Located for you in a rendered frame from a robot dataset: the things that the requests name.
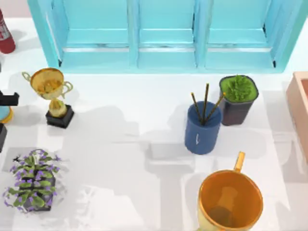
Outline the brown stick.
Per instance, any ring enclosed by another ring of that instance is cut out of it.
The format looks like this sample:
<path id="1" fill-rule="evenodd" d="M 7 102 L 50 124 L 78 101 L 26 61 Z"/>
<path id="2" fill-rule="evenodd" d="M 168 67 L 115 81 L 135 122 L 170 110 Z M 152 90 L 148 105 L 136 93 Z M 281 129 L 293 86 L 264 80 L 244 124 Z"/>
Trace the brown stick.
<path id="1" fill-rule="evenodd" d="M 195 106 L 195 109 L 196 109 L 196 113 L 197 113 L 197 116 L 198 116 L 198 120 L 200 122 L 200 124 L 202 124 L 202 117 L 200 115 L 200 111 L 199 111 L 199 108 L 198 108 L 198 104 L 197 104 L 197 101 L 195 99 L 195 95 L 193 92 L 191 92 L 191 97 L 192 97 L 192 100 L 193 100 L 193 103 L 194 103 L 194 106 Z"/>
<path id="2" fill-rule="evenodd" d="M 208 91 L 209 91 L 209 83 L 206 83 L 206 86 L 205 86 L 205 97 L 204 97 L 204 107 L 203 107 L 203 114 L 202 114 L 202 125 L 205 124 L 205 113 L 206 113 Z"/>
<path id="3" fill-rule="evenodd" d="M 205 122 L 207 122 L 211 116 L 214 114 L 215 110 L 218 108 L 220 102 L 222 101 L 222 99 L 225 97 L 226 93 L 224 92 L 220 97 L 219 100 L 216 102 L 215 106 L 212 108 L 211 112 L 208 114 L 207 118 L 205 119 Z"/>

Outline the gold trophy with black base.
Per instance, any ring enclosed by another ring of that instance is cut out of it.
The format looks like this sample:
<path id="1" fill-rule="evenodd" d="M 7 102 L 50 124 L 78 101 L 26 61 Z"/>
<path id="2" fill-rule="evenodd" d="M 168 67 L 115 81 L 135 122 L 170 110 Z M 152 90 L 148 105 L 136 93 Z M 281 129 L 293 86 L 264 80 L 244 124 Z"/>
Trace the gold trophy with black base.
<path id="1" fill-rule="evenodd" d="M 74 116 L 70 105 L 58 98 L 65 97 L 73 89 L 72 83 L 64 80 L 63 73 L 56 68 L 43 68 L 33 75 L 22 72 L 22 76 L 30 83 L 31 88 L 41 98 L 50 101 L 45 115 L 47 124 L 58 128 L 67 128 Z"/>

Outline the blue and gold trophy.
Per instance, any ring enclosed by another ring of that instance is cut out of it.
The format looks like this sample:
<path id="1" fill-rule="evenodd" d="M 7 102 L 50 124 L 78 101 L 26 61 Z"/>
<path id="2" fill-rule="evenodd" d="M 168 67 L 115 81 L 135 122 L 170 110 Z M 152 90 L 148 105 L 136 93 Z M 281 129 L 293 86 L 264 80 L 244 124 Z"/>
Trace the blue and gold trophy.
<path id="1" fill-rule="evenodd" d="M 12 117 L 13 111 L 10 106 L 0 106 L 0 153 L 2 152 L 7 136 L 7 129 L 5 124 L 10 122 Z"/>

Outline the purple flower plant pot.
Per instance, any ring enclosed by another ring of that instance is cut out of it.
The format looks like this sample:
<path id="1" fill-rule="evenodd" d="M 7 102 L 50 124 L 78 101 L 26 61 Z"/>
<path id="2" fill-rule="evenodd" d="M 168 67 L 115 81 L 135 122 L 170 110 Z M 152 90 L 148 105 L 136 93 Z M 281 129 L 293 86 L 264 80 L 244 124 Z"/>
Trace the purple flower plant pot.
<path id="1" fill-rule="evenodd" d="M 43 149 L 16 156 L 9 170 L 15 177 L 15 184 L 2 194 L 5 206 L 22 213 L 50 211 L 57 195 L 55 174 L 60 167 L 56 163 L 61 160 Z"/>

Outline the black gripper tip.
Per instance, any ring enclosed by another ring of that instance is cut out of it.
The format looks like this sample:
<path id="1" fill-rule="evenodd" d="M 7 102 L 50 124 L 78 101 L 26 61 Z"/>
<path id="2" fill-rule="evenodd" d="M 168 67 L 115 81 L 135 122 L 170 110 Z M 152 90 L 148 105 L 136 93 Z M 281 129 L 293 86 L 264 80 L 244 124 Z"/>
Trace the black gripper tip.
<path id="1" fill-rule="evenodd" d="M 0 106 L 17 106 L 19 104 L 19 94 L 4 95 L 0 90 Z"/>

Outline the blue pen holder cup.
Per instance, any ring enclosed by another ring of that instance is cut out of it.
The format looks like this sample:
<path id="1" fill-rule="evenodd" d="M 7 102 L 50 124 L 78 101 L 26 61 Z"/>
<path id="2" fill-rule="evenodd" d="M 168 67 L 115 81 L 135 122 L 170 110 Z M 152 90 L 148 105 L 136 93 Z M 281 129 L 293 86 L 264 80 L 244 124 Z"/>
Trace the blue pen holder cup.
<path id="1" fill-rule="evenodd" d="M 187 111 L 187 122 L 185 129 L 185 147 L 194 154 L 210 153 L 217 141 L 222 112 L 217 108 L 205 125 L 201 125 L 194 104 Z"/>

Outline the green plant in dark pot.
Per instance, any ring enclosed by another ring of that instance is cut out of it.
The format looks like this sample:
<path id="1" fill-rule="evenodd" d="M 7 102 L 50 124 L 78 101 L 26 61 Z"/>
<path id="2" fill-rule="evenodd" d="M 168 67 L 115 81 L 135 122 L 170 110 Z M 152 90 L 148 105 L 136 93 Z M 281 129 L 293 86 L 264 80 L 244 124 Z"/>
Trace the green plant in dark pot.
<path id="1" fill-rule="evenodd" d="M 246 75 L 226 76 L 220 80 L 219 88 L 220 95 L 225 93 L 219 104 L 223 117 L 222 124 L 241 125 L 259 96 L 255 82 Z"/>

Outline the salmon-coloured box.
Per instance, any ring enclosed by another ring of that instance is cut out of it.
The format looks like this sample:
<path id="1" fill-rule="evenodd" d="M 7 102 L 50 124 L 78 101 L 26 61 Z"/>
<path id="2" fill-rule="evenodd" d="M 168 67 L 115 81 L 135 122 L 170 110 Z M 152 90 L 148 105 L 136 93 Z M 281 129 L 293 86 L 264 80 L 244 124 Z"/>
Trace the salmon-coloured box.
<path id="1" fill-rule="evenodd" d="M 308 162 L 308 71 L 293 73 L 286 98 L 302 152 Z"/>

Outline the orange and yellow cup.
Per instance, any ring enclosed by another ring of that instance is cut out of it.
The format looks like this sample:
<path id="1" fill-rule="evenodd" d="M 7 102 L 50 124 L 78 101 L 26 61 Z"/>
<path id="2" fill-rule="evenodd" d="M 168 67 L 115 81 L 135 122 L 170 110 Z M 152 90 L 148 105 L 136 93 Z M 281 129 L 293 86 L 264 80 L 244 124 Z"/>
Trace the orange and yellow cup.
<path id="1" fill-rule="evenodd" d="M 249 231 L 259 220 L 263 197 L 255 182 L 241 173 L 244 158 L 239 152 L 233 170 L 216 171 L 202 182 L 196 231 Z"/>

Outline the light blue rack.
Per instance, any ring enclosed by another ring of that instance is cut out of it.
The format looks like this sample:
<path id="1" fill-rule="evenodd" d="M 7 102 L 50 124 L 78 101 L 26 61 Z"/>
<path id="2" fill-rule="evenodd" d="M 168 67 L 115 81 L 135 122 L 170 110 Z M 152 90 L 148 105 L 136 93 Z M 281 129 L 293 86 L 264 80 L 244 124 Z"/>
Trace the light blue rack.
<path id="1" fill-rule="evenodd" d="M 27 0 L 65 73 L 281 73 L 308 0 Z"/>

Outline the red bottle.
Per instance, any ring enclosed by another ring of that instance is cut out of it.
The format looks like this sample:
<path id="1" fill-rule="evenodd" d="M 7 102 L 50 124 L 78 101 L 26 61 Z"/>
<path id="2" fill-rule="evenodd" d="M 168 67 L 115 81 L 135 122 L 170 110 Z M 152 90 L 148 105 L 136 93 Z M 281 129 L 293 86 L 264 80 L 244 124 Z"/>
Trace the red bottle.
<path id="1" fill-rule="evenodd" d="M 6 26 L 3 18 L 2 10 L 0 8 L 0 52 L 4 54 L 12 53 L 15 50 L 14 39 Z"/>

